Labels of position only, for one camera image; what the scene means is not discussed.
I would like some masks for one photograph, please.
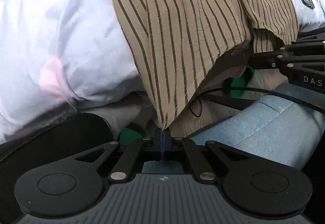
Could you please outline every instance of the beige shirt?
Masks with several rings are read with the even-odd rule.
[[[202,86],[245,65],[244,53],[278,49],[298,34],[291,0],[113,3],[160,128],[167,128]]]

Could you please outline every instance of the black fabric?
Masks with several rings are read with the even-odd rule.
[[[318,28],[318,29],[315,29],[315,30],[312,30],[309,32],[299,32],[297,39],[315,35],[315,34],[321,34],[321,33],[325,33],[325,27],[321,27],[321,28]]]
[[[313,155],[302,169],[313,185],[313,195],[304,211],[316,224],[324,223],[325,211],[325,132]]]
[[[14,186],[23,173],[112,140],[101,117],[78,114],[46,132],[1,144],[0,223],[12,223],[22,215]]]

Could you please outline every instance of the light blue jeans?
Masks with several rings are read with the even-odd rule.
[[[325,109],[325,95],[285,82],[275,89]],[[215,140],[245,152],[302,169],[325,129],[325,115],[283,98],[266,95],[241,113],[192,137],[198,145]],[[147,162],[144,173],[182,173],[181,164]]]

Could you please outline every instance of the ribbed plastic surface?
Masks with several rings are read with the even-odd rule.
[[[191,175],[137,174],[126,184],[112,185],[93,208],[65,219],[25,215],[19,224],[307,224],[298,215],[260,220],[233,209],[212,185]]]

